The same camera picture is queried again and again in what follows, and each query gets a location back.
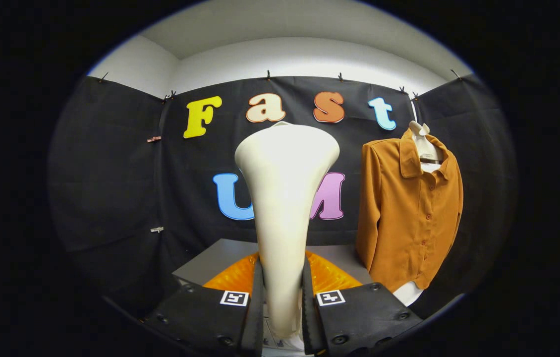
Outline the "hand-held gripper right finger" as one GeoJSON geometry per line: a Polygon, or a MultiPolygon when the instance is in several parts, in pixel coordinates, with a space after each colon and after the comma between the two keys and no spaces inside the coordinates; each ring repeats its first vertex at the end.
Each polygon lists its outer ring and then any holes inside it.
{"type": "Polygon", "coordinates": [[[381,283],[363,284],[309,251],[302,294],[302,333],[308,355],[377,357],[422,323],[381,283]]]}

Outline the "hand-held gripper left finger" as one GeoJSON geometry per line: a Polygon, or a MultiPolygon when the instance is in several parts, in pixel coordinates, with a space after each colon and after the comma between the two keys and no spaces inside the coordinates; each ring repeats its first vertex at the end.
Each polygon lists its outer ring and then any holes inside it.
{"type": "Polygon", "coordinates": [[[258,253],[235,262],[220,277],[241,271],[239,284],[223,289],[182,280],[178,289],[144,318],[158,337],[190,357],[259,357],[264,334],[264,278],[258,253]]]}

